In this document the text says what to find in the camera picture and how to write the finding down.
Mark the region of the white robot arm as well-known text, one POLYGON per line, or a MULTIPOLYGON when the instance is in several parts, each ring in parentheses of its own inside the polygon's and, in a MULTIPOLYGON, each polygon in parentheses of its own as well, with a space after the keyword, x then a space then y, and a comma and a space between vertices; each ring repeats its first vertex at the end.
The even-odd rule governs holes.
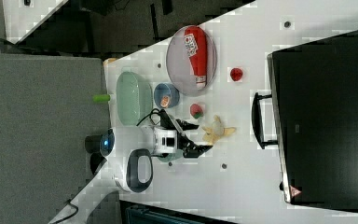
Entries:
POLYGON ((210 149, 186 136, 186 131, 196 128, 195 124, 176 119, 158 125, 113 127, 107 133, 86 137, 86 151, 100 157, 101 162, 90 163, 94 177, 85 189, 104 189, 108 193, 147 190, 154 176, 154 157, 167 158, 181 153, 187 159, 196 159, 210 149), (150 178, 143 180, 143 173, 150 178))

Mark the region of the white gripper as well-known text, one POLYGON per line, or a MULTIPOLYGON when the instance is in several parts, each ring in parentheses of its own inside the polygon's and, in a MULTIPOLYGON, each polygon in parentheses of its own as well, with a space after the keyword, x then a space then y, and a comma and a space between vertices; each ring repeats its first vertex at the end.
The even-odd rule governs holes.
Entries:
POLYGON ((183 157, 187 159, 196 159, 207 152, 212 146, 197 145, 187 137, 182 136, 184 131, 194 131, 199 125, 178 119, 176 121, 176 130, 166 130, 162 127, 155 127, 154 134, 154 153, 155 154, 173 154, 178 148, 183 151, 183 157))

